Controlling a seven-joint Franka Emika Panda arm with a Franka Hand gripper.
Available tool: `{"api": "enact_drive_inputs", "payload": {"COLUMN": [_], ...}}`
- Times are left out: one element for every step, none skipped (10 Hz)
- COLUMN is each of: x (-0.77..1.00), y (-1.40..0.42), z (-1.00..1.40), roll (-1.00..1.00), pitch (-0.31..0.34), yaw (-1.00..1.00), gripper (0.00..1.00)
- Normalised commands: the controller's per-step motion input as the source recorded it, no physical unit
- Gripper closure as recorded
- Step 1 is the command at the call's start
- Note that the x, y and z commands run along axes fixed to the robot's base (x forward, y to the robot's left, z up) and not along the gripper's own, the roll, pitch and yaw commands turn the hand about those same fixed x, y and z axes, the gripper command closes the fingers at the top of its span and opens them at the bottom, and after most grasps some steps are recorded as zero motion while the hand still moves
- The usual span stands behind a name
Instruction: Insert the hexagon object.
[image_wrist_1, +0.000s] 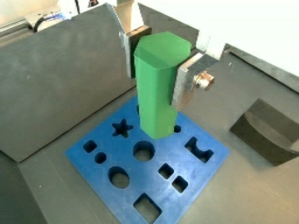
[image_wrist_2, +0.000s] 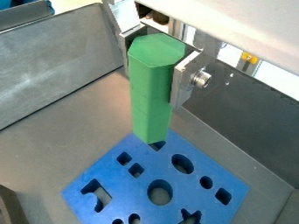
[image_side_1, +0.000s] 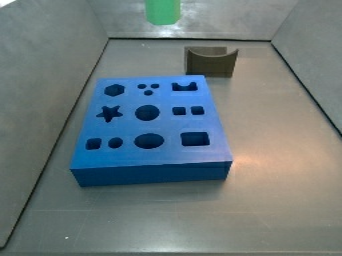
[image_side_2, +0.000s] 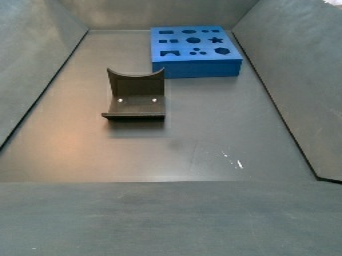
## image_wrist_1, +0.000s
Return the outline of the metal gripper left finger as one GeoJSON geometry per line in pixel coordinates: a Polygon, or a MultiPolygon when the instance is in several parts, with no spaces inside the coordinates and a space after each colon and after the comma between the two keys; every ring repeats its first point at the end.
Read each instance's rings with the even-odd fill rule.
{"type": "Polygon", "coordinates": [[[115,21],[121,46],[125,51],[125,73],[136,77],[134,50],[140,38],[152,33],[152,28],[144,24],[137,3],[121,3],[117,6],[106,3],[106,8],[115,21]]]}

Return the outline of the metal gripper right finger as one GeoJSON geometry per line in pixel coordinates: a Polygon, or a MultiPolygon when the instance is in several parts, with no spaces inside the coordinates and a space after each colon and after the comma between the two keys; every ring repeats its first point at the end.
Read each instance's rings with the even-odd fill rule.
{"type": "Polygon", "coordinates": [[[206,73],[206,69],[217,62],[208,54],[194,53],[178,65],[176,79],[172,90],[170,105],[176,110],[181,110],[192,98],[192,90],[201,88],[208,90],[214,78],[206,73]]]}

